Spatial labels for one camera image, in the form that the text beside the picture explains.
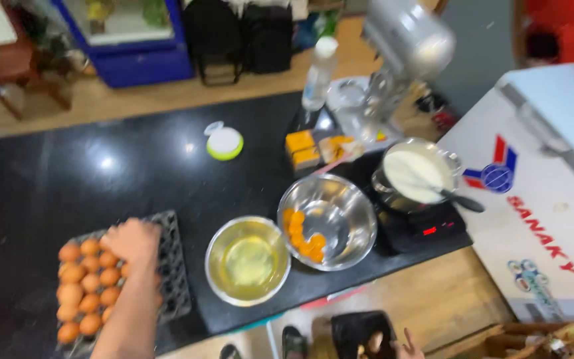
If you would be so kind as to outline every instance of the black countertop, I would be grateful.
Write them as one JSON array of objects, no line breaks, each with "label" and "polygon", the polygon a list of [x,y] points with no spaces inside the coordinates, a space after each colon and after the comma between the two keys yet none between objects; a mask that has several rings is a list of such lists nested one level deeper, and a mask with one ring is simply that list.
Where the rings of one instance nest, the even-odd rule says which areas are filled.
[{"label": "black countertop", "polygon": [[[300,96],[0,139],[0,358],[56,356],[59,248],[72,236],[129,216],[174,209],[179,218],[193,310],[159,327],[158,354],[471,244],[464,235],[391,256],[376,241],[362,262],[341,272],[317,272],[294,260],[283,288],[261,305],[239,308],[221,301],[205,278],[205,250],[219,227],[235,217],[275,220],[277,204],[295,179],[283,143]],[[219,162],[205,151],[203,130],[214,121],[243,135],[237,158]]]}]

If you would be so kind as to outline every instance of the black egg tray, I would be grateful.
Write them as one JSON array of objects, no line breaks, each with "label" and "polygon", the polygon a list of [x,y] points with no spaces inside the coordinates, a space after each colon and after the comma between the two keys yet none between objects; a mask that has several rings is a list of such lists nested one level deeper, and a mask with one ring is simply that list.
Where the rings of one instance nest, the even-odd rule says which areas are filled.
[{"label": "black egg tray", "polygon": [[[183,259],[183,248],[180,242],[179,222],[176,217],[176,212],[173,210],[159,212],[155,215],[142,218],[142,220],[161,226],[157,272],[161,277],[159,290],[163,296],[163,304],[159,308],[157,324],[164,324],[165,322],[186,315],[192,309],[189,286],[187,284],[187,274],[185,272],[185,261]],[[88,238],[97,238],[100,240],[105,233],[107,233],[107,229],[102,229],[71,238],[68,242],[81,244]],[[121,267],[123,264],[123,261],[119,261],[117,267]],[[125,280],[121,278],[117,286],[123,286],[124,281]],[[98,290],[99,295],[103,292],[103,289],[104,288],[100,288]],[[105,306],[101,305],[98,309],[98,314],[103,314],[104,310]],[[76,321],[79,322],[82,318],[83,315],[78,314]],[[59,330],[62,325],[63,322],[59,322],[57,324],[57,330]],[[71,344],[59,343],[56,351],[62,353],[64,358],[77,358],[89,355],[92,352],[92,348],[99,334],[100,331],[89,337],[79,335],[75,342]]]}]

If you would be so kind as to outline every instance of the silver stand mixer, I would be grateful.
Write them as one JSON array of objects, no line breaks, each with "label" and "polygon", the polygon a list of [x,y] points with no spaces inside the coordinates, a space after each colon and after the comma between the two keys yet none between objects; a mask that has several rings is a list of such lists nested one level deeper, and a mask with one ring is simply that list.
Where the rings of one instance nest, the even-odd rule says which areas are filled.
[{"label": "silver stand mixer", "polygon": [[371,77],[335,80],[327,97],[340,128],[365,146],[384,150],[403,138],[392,118],[414,80],[442,72],[455,51],[455,36],[416,0],[371,0],[362,38],[383,58]]}]

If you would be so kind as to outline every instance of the plastic bottle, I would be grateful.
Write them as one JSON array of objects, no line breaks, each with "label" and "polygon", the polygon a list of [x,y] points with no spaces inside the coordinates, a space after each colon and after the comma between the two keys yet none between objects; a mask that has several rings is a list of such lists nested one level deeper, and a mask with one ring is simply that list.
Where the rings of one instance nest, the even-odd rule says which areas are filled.
[{"label": "plastic bottle", "polygon": [[325,104],[331,75],[337,64],[337,48],[338,41],[333,37],[321,37],[316,43],[313,64],[307,73],[307,83],[302,93],[302,107],[305,110],[317,111]]}]

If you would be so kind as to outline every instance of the wooden floor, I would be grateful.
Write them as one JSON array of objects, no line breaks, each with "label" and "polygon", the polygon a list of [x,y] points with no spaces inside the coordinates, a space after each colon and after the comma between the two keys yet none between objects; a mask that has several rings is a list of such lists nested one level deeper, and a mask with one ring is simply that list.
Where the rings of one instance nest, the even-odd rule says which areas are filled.
[{"label": "wooden floor", "polygon": [[[361,18],[340,23],[339,66],[336,78],[368,75],[379,68],[374,53],[360,39]],[[309,54],[296,56],[292,70],[275,75],[245,75],[230,87],[203,87],[196,79],[122,90],[107,88],[95,78],[84,78],[71,87],[73,108],[63,112],[40,94],[26,97],[25,119],[14,120],[0,105],[0,136],[23,134],[96,121],[126,118],[153,112],[194,107],[302,90],[309,67]],[[410,106],[412,98],[395,116],[406,135],[435,139],[437,131],[426,116]],[[408,326],[425,350],[442,346],[494,322],[512,320],[500,293],[472,249],[452,254],[394,273],[372,284],[354,297],[320,309],[296,309],[271,324],[274,335],[283,325],[294,323],[317,343],[329,343],[313,323],[332,314],[380,308],[390,315],[396,331]],[[206,340],[169,353],[167,358],[215,359],[222,345],[235,342],[245,359],[269,358],[271,350],[264,328]],[[312,357],[333,358],[329,346]]]}]

